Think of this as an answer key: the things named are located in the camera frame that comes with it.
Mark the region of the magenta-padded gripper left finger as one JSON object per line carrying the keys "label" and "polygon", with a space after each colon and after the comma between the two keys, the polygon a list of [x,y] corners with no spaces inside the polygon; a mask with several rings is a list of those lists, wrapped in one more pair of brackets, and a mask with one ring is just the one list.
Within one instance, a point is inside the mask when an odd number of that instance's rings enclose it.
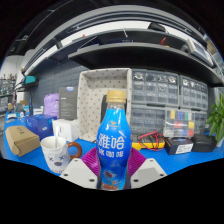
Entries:
{"label": "magenta-padded gripper left finger", "polygon": [[74,158],[61,178],[84,188],[96,189],[100,175],[100,162],[96,148],[92,148],[82,158]]}

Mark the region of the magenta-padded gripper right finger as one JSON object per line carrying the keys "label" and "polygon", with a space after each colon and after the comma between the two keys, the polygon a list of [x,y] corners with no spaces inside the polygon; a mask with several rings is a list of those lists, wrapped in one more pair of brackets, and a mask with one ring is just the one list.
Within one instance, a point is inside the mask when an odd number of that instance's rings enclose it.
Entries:
{"label": "magenta-padded gripper right finger", "polygon": [[154,158],[146,159],[132,148],[128,160],[129,185],[131,189],[146,186],[166,176],[166,172]]}

